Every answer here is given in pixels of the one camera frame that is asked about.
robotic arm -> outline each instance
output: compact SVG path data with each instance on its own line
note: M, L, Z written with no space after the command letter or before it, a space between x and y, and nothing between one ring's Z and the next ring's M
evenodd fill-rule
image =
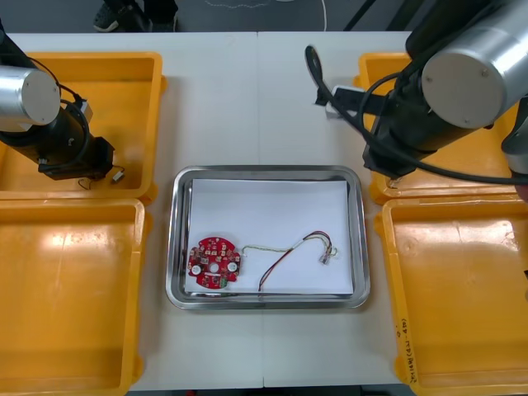
M90 134L87 101L37 63L0 30L0 142L52 179L104 178L112 169L114 148ZM61 99L62 89L73 94L74 102Z
M320 85L322 71L317 54L309 47L307 62L319 86L318 104L330 101L364 135L365 166L375 172L397 178L420 167L465 180L526 185L526 15L526 0L438 0L407 40L412 62L401 73L380 80L366 93L337 95L336 92L330 97L329 91ZM393 78L394 90L386 97L372 93ZM516 126L502 144L514 178L464 175L421 163L447 144L493 126L517 102L520 108ZM348 111L356 111L357 115L352 117ZM368 136L363 133L365 112L377 116Z

yellow tray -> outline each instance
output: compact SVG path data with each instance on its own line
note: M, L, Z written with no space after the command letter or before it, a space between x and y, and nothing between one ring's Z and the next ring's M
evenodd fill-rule
M418 395L528 394L528 205L392 200L375 221L398 343Z
M360 74L355 85L367 89L380 78L401 71L409 63L406 54L364 54L360 57ZM386 94L394 87L387 82L376 92ZM510 177L511 173L501 151L502 140L512 132L517 106L503 115L492 130L478 130L442 148L426 159L428 163L461 172L496 177ZM371 128L374 117L367 115L365 125ZM419 196L467 196L481 194L515 194L512 186L490 186L459 181L415 171L398 181L390 181L379 173L372 173L370 194L377 203L393 198Z
M93 182L90 191L78 180L54 181L15 150L0 144L0 200L50 198L139 198L145 204L157 194L153 170L158 137L160 95L165 88L162 59L154 53L32 54L59 81L88 99L93 109L90 131L115 148L114 164L125 179Z
M127 392L146 231L138 200L0 200L0 394Z

electronic component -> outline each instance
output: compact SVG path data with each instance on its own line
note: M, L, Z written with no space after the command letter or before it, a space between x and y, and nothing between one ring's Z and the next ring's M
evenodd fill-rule
M240 254L227 239L211 237L191 249L187 268L196 283L207 289L223 289L236 282L240 272Z

metal tray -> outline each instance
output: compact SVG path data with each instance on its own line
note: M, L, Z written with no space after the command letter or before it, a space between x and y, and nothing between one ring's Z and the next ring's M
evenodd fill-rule
M284 295L185 292L187 240L191 218L192 182L195 179L329 182L348 184L348 219L354 292L350 295ZM174 181L167 250L168 298L181 309L307 309L355 308L370 293L369 263L361 185L347 167L334 166L218 166L188 167Z

white table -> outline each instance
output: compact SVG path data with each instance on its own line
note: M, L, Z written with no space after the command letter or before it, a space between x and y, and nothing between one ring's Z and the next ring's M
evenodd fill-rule
M328 85L350 84L365 52L403 51L405 33L12 35L25 51L155 51L168 90L160 114L159 197L148 240L133 390L383 384L396 344L364 143L313 106L304 47L318 49ZM339 164L363 183L372 288L356 310L186 312L165 295L170 187L189 165Z

